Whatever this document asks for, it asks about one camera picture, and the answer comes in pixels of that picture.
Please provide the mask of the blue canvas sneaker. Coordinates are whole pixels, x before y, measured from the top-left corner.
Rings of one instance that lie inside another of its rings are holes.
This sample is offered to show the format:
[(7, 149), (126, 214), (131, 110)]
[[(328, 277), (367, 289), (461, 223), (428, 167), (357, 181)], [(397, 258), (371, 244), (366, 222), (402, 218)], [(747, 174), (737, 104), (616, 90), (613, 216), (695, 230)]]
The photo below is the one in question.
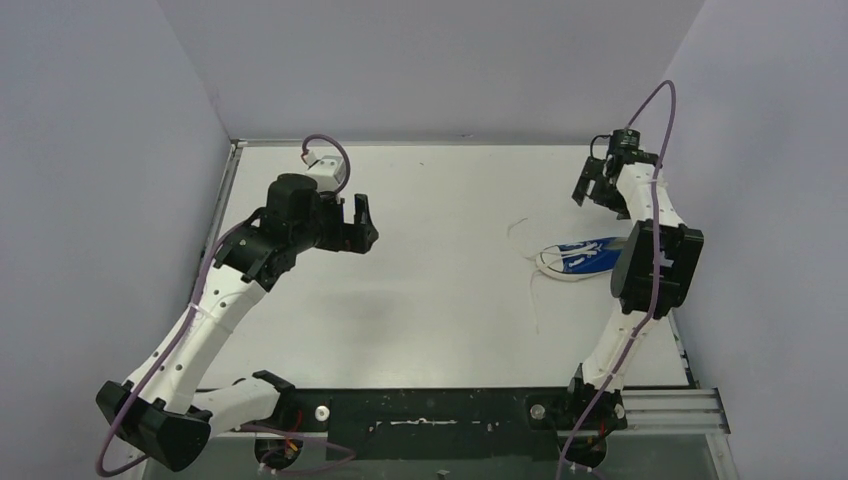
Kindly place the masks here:
[(626, 244), (624, 237), (603, 237), (551, 245), (534, 258), (538, 271), (559, 281), (581, 281), (610, 273)]

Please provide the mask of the white shoelace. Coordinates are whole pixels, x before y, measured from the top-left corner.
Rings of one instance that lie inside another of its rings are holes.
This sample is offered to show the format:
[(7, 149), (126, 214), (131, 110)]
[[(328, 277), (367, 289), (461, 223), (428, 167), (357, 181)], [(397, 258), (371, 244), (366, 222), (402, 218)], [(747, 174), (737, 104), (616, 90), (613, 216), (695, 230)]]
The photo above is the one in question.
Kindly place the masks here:
[(530, 302), (531, 312), (536, 333), (541, 332), (537, 298), (534, 292), (534, 284), (537, 278), (548, 278), (559, 282), (576, 283), (600, 275), (595, 273), (569, 273), (569, 269), (586, 263), (589, 259), (599, 255), (601, 242), (599, 239), (584, 240), (568, 244), (553, 244), (543, 247), (534, 254), (529, 254), (519, 248), (513, 239), (513, 230), (522, 223), (528, 222), (529, 217), (519, 218), (506, 227), (505, 235), (508, 245), (519, 255), (522, 260), (533, 264), (533, 271), (528, 278), (527, 295)]

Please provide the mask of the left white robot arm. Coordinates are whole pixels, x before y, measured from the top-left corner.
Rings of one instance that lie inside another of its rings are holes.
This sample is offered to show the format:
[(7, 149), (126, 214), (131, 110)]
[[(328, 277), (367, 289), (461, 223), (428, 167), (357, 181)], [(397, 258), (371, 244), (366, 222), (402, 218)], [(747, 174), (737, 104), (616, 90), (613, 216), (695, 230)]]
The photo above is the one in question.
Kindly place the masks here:
[(165, 339), (124, 381), (107, 381), (96, 404), (118, 437), (171, 471), (190, 466), (221, 433), (295, 416), (293, 385), (266, 370), (231, 386), (199, 392), (199, 384), (239, 323), (310, 250), (365, 254), (378, 240), (365, 194), (344, 201), (307, 175), (274, 180), (265, 205), (227, 231), (201, 267), (191, 299)]

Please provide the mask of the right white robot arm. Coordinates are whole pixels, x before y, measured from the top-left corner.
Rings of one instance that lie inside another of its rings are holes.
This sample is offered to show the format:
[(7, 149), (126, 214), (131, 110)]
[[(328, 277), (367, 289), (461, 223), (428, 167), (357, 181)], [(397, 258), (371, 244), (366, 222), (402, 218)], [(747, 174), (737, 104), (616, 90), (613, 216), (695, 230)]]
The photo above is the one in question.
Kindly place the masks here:
[(562, 400), (575, 430), (626, 426), (627, 370), (650, 330), (684, 302), (704, 245), (703, 233), (687, 226), (672, 205), (659, 165), (623, 166), (613, 190), (632, 229), (611, 273), (610, 318)]

